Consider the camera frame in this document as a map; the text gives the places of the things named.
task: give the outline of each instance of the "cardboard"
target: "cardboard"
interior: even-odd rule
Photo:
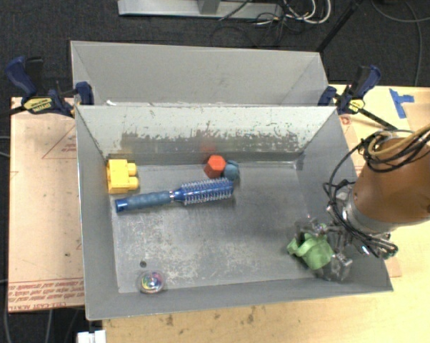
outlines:
[[[75,121],[12,116],[9,312],[84,304],[78,203]]]

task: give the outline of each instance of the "blue tape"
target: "blue tape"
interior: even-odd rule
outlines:
[[[393,89],[389,90],[391,94],[391,98],[393,98],[394,106],[396,107],[396,111],[398,112],[399,118],[406,118],[406,112],[402,108],[402,103],[414,103],[415,99],[412,95],[399,95],[397,91]]]

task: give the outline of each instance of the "blue cap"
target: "blue cap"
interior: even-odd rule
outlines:
[[[116,199],[115,200],[116,212],[125,211],[128,209],[128,200],[127,199]]]

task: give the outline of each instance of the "gray bin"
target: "gray bin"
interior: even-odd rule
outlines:
[[[334,109],[315,106],[318,54],[73,42],[72,56],[96,93],[76,111],[88,319],[391,290],[381,260],[352,251],[349,278],[326,282],[286,252],[296,221],[329,220],[321,185],[348,151]],[[211,154],[240,163],[232,199],[115,212],[107,159],[136,162],[134,194],[204,179]],[[340,177],[355,179],[350,161]],[[163,292],[139,292],[145,269]]]

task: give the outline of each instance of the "clamp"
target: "clamp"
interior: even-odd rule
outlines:
[[[379,83],[380,78],[380,70],[376,66],[360,66],[355,80],[345,87],[344,93],[339,95],[336,88],[328,86],[321,95],[318,105],[328,106],[335,99],[339,115],[361,113],[386,129],[397,129],[389,122],[364,109],[364,96]]]
[[[40,57],[25,59],[24,56],[12,59],[6,66],[5,73],[13,85],[24,91],[21,98],[21,106],[0,113],[0,118],[11,116],[22,111],[31,114],[53,113],[74,118],[74,106],[64,100],[66,95],[78,95],[76,104],[93,105],[94,95],[90,85],[86,81],[76,84],[75,88],[62,93],[58,83],[57,89],[48,90],[46,95],[37,95],[41,86],[41,73],[43,60]]]

